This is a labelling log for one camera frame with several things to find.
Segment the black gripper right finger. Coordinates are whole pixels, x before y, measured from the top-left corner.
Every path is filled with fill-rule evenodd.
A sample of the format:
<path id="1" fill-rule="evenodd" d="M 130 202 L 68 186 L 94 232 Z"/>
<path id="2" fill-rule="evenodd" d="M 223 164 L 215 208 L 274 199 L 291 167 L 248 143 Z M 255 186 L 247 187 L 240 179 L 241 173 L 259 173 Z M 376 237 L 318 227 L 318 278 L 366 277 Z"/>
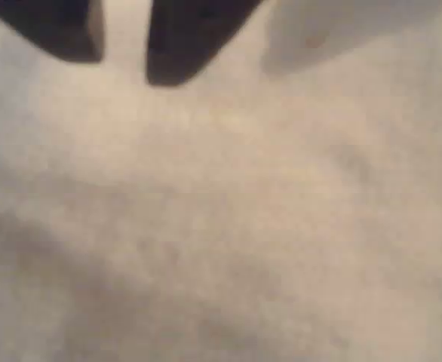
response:
<path id="1" fill-rule="evenodd" d="M 153 1 L 146 39 L 146 81 L 176 87 L 221 51 L 259 1 Z"/>

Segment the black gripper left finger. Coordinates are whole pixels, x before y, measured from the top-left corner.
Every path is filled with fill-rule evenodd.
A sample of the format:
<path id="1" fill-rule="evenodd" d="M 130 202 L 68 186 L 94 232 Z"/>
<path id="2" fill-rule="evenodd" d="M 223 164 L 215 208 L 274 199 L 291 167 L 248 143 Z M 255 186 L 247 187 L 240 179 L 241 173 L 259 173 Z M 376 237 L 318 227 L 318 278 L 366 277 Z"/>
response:
<path id="1" fill-rule="evenodd" d="M 105 54 L 102 1 L 0 1 L 0 21 L 60 60 L 99 63 Z"/>

